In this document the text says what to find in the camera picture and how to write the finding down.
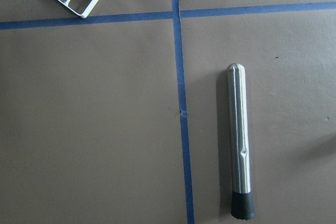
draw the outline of black end cap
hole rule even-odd
[[[231,215],[240,220],[251,220],[256,217],[252,192],[246,194],[232,192]]]

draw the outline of blue tape line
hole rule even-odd
[[[27,20],[17,22],[2,22],[0,30],[36,28],[36,27],[51,27],[51,26],[73,26],[101,23],[116,23],[116,22],[131,22],[156,19],[171,19],[172,12],[156,12],[156,13],[135,13],[135,14],[119,14],[92,16],[86,19],[82,18],[56,18],[42,20]]]
[[[301,10],[325,10],[325,9],[336,9],[336,2],[182,10],[180,11],[180,17],[195,18],[195,17],[226,16],[226,15],[240,15],[240,14],[254,14],[254,13],[256,14],[256,13],[298,12]]]
[[[180,124],[181,124],[181,138],[182,138],[187,223],[194,224],[195,220],[194,220],[193,187],[191,177],[190,147],[189,147],[189,135],[188,135],[187,105],[185,96],[184,64],[183,64],[182,32],[181,32],[179,0],[172,0],[172,8],[173,8],[177,88],[179,92],[178,102],[180,105]]]

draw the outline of blue tape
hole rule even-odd
[[[0,30],[36,28],[36,27],[52,27],[52,26],[73,26],[73,25],[116,23],[116,22],[131,22],[131,21],[171,19],[171,18],[172,18],[172,12],[156,12],[156,13],[135,13],[135,14],[92,16],[92,17],[87,17],[86,19],[82,19],[82,18],[41,19],[41,20],[27,20],[27,21],[17,21],[17,22],[2,22],[0,23]]]
[[[336,9],[336,2],[182,10],[180,11],[180,17],[195,18],[195,17],[226,16],[226,15],[240,15],[240,14],[254,14],[254,13],[298,12],[302,10],[325,10],[325,9]]]
[[[179,0],[172,0],[172,8],[173,8],[177,88],[179,92],[178,102],[180,105],[180,124],[181,124],[181,138],[182,138],[187,223],[194,224],[195,220],[194,220],[193,187],[191,177],[190,147],[189,147],[189,135],[188,135],[187,106],[185,96],[184,64],[183,64],[182,32],[181,32]]]

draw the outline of silver cylinder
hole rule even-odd
[[[243,65],[234,63],[227,68],[228,106],[233,191],[251,192],[248,149],[246,79]]]

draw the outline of stainless steel muddler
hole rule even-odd
[[[243,65],[227,68],[228,106],[232,166],[231,214],[237,219],[253,219],[255,210],[250,181],[246,79]]]

